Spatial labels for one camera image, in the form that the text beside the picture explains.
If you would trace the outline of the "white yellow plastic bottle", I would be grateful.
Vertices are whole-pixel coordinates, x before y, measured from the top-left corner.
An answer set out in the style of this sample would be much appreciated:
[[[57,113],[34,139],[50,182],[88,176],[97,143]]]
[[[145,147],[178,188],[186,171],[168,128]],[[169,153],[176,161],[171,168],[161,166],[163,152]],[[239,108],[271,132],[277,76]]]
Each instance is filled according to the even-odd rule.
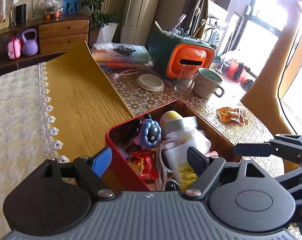
[[[211,142],[205,133],[198,129],[198,122],[195,116],[182,117],[176,111],[165,112],[160,119],[162,129],[162,144],[165,150],[189,143],[201,153],[208,153]]]

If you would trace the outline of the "yellow wood-grain mat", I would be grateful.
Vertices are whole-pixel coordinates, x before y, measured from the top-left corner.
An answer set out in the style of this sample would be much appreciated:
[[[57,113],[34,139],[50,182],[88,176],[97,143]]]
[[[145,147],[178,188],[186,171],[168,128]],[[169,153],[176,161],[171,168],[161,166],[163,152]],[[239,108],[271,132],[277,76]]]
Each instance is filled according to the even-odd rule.
[[[56,139],[63,143],[59,154],[70,160],[95,155],[109,128],[133,118],[86,42],[48,61],[46,72]]]

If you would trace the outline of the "purple blue mushroom toy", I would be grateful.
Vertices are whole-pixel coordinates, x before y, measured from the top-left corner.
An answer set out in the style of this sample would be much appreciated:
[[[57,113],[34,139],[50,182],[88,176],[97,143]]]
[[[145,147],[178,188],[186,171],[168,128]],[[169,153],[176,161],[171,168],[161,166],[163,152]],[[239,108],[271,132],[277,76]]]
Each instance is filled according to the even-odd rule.
[[[150,114],[145,114],[143,119],[137,120],[130,143],[139,146],[142,150],[151,150],[161,142],[161,133],[159,123],[153,120]]]

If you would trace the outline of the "orange candy wrapper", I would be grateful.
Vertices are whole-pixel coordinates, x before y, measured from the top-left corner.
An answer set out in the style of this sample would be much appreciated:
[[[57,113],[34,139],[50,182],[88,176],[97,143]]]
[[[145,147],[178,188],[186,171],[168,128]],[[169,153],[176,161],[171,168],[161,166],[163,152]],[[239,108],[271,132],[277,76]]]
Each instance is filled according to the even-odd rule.
[[[248,124],[248,118],[239,108],[222,107],[216,110],[216,114],[221,123],[235,121],[239,124]]]

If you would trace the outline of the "stack of plastic folders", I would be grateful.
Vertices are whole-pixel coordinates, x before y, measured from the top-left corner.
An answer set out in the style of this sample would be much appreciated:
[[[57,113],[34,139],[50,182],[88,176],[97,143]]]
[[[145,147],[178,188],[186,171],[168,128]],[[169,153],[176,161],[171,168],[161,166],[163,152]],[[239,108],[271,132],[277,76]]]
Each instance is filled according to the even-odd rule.
[[[152,67],[153,62],[144,46],[125,43],[96,43],[92,57],[104,70]]]

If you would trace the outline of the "clear jar silver lid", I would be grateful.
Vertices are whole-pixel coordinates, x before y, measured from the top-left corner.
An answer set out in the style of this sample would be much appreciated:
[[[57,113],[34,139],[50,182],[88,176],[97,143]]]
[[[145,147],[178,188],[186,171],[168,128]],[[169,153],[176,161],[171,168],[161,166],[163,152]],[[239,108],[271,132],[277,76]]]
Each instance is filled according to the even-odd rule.
[[[198,178],[187,162],[187,150],[191,146],[194,146],[194,144],[185,143],[169,150],[164,150],[164,158],[168,163],[168,168],[174,172],[174,178],[182,191],[185,191]]]

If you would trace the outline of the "wooden drawer cabinet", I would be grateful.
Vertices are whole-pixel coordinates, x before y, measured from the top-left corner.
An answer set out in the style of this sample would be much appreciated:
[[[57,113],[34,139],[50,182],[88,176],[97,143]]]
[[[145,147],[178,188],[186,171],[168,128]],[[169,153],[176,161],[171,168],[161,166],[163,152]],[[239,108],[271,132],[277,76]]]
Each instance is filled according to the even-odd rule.
[[[0,76],[41,61],[54,59],[78,42],[90,43],[90,25],[89,16],[80,13],[63,15],[58,19],[41,18],[0,30],[1,38],[34,28],[38,32],[37,44],[39,48],[35,55],[21,55],[14,60],[5,55],[0,56]]]

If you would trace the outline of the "red snack packet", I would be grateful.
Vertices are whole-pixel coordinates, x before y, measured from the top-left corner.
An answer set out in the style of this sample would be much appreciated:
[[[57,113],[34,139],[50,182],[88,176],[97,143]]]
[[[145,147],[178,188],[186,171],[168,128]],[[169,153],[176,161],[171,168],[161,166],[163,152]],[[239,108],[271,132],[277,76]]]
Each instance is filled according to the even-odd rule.
[[[152,150],[134,150],[130,153],[129,162],[138,166],[139,178],[147,182],[159,178],[154,155],[155,152]]]

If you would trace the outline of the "black cylinder speaker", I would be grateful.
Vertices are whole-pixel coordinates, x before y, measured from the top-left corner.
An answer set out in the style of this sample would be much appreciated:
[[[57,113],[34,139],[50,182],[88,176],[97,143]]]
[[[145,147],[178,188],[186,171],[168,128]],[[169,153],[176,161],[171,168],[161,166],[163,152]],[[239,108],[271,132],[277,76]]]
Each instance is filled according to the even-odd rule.
[[[26,7],[27,4],[21,4],[15,7],[15,23],[16,25],[26,22]]]

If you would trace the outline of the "white ceramic mug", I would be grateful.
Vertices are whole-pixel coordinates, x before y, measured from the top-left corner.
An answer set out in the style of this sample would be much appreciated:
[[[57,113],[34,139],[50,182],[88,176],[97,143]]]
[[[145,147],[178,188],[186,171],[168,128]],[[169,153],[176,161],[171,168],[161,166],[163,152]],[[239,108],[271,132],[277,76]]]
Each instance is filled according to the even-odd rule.
[[[212,95],[221,98],[225,93],[221,86],[222,78],[207,68],[199,68],[193,82],[194,93],[203,99],[209,99]]]

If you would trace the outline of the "orange tissue box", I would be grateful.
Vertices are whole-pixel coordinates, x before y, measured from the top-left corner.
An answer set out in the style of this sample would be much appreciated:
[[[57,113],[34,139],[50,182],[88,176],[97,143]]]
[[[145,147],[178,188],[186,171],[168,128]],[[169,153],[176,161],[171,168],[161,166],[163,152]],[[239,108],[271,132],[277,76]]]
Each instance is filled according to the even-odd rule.
[[[192,73],[199,68],[208,69],[214,58],[214,49],[203,44],[178,44],[171,54],[166,69],[166,76],[177,79],[181,73],[182,66],[191,66]]]

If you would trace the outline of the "dark green storage bag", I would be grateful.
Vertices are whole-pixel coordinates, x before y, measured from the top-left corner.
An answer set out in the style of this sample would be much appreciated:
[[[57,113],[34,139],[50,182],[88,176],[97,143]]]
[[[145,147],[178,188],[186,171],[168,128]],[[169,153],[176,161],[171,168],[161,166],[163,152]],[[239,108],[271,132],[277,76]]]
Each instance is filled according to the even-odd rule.
[[[152,62],[159,74],[166,76],[166,69],[173,49],[180,43],[203,44],[208,43],[194,38],[183,37],[167,30],[160,31],[158,27],[153,26],[150,30],[146,43],[147,51],[152,58]]]

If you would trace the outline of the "wrapped fruit basket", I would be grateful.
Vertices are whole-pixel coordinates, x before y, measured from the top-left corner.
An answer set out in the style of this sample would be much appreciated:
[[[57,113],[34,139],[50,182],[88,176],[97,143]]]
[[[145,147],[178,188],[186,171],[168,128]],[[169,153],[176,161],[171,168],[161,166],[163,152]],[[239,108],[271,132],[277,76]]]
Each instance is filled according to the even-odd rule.
[[[44,16],[47,19],[58,19],[63,12],[63,0],[45,0],[42,3]]]

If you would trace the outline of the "blue picture card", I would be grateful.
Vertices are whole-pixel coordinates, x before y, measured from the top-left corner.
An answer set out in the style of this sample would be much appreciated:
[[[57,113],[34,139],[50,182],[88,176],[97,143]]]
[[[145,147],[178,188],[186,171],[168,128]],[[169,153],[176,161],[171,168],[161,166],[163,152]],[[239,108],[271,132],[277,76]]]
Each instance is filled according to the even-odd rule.
[[[63,15],[77,14],[80,10],[80,0],[63,0]]]

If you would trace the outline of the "clear drinking glass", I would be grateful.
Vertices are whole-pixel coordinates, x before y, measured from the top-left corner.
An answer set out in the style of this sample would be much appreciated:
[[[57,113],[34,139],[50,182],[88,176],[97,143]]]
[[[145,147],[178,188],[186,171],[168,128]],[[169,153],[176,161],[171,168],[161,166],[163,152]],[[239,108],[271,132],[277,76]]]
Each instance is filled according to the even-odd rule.
[[[179,77],[174,84],[174,90],[179,94],[188,94],[191,90],[196,73],[197,70],[194,66],[186,64],[183,65]]]

